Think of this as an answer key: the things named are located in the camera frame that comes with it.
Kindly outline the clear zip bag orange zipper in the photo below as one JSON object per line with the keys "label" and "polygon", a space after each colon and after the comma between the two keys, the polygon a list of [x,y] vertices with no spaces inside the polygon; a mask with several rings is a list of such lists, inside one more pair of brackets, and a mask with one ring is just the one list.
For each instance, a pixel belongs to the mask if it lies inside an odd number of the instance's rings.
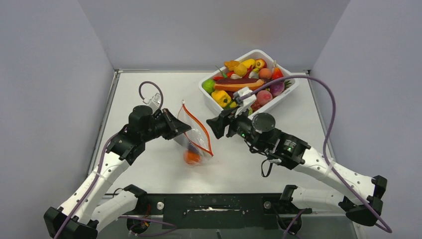
{"label": "clear zip bag orange zipper", "polygon": [[210,160],[214,153],[211,147],[210,134],[202,124],[186,107],[185,101],[182,101],[181,108],[177,114],[177,119],[191,126],[191,130],[174,138],[174,141],[181,147],[182,156],[187,151],[187,141],[191,141],[199,150],[202,157],[201,163]]}

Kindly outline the orange fruit toy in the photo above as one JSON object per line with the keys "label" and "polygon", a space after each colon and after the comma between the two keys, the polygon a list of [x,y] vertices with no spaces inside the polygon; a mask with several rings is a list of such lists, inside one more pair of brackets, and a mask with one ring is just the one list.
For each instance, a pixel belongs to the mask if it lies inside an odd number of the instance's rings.
{"label": "orange fruit toy", "polygon": [[188,165],[197,165],[201,163],[202,157],[195,152],[187,150],[183,155],[183,159]]}

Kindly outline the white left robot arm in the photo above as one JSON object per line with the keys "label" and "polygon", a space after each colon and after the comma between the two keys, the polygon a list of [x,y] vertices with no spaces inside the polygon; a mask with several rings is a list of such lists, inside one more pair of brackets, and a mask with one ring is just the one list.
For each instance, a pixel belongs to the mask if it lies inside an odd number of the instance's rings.
{"label": "white left robot arm", "polygon": [[115,180],[145,151],[146,143],[162,137],[171,140],[191,130],[168,109],[153,111],[136,106],[128,123],[105,144],[97,167],[58,208],[44,214],[48,233],[54,239],[95,239],[113,221],[141,203],[144,192],[130,185],[115,198],[100,204]]}

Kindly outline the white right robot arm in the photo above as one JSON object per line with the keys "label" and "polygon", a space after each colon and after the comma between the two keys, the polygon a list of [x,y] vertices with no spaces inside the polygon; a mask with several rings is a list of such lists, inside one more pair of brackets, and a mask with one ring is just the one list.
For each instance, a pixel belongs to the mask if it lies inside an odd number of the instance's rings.
{"label": "white right robot arm", "polygon": [[280,198],[282,210],[296,213],[302,209],[321,209],[345,213],[351,221],[372,227],[380,220],[382,197],[387,179],[356,173],[328,158],[307,142],[276,128],[269,113],[249,118],[247,113],[235,116],[236,110],[224,110],[206,123],[217,139],[239,135],[257,153],[275,165],[313,177],[330,190],[307,189],[287,185]]}

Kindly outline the purple eggplant toy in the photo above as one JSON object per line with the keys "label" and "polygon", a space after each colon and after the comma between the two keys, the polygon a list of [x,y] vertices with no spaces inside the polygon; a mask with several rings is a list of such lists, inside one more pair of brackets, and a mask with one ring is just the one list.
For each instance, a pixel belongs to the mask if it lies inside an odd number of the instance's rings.
{"label": "purple eggplant toy", "polygon": [[200,150],[191,142],[191,141],[187,141],[187,150],[189,151],[189,152],[191,152],[191,153],[194,153],[194,154],[197,154],[197,155],[199,155],[200,154]]}

